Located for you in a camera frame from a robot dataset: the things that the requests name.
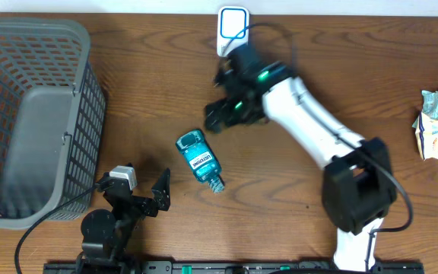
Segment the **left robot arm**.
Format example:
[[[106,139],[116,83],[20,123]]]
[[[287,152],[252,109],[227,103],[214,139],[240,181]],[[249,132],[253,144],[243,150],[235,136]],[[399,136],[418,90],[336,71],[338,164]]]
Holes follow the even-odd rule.
[[[125,249],[138,223],[170,208],[170,169],[165,169],[152,186],[153,196],[135,196],[138,181],[131,165],[117,166],[96,183],[97,191],[112,206],[96,209],[81,223],[82,253],[76,273],[135,273],[138,266]]]

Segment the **blue mouthwash bottle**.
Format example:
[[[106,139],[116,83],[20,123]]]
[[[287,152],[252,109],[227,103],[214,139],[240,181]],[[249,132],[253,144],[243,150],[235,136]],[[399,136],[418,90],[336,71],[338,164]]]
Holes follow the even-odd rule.
[[[176,147],[199,183],[207,183],[213,193],[224,191],[222,167],[200,129],[180,136]]]

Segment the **white wet wipes pack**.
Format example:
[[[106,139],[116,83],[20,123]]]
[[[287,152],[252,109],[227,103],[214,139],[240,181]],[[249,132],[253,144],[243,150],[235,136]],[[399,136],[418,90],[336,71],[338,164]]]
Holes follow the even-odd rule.
[[[438,91],[422,91],[422,113],[438,121]]]

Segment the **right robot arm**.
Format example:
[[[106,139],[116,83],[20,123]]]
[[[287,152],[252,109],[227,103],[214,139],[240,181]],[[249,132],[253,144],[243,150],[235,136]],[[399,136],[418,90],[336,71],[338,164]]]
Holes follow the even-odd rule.
[[[219,56],[214,82],[226,97],[206,106],[205,128],[219,133],[268,119],[285,129],[322,170],[322,205],[338,229],[335,266],[370,271],[397,197],[386,145],[340,123],[290,67],[264,63],[248,44],[223,46]]]

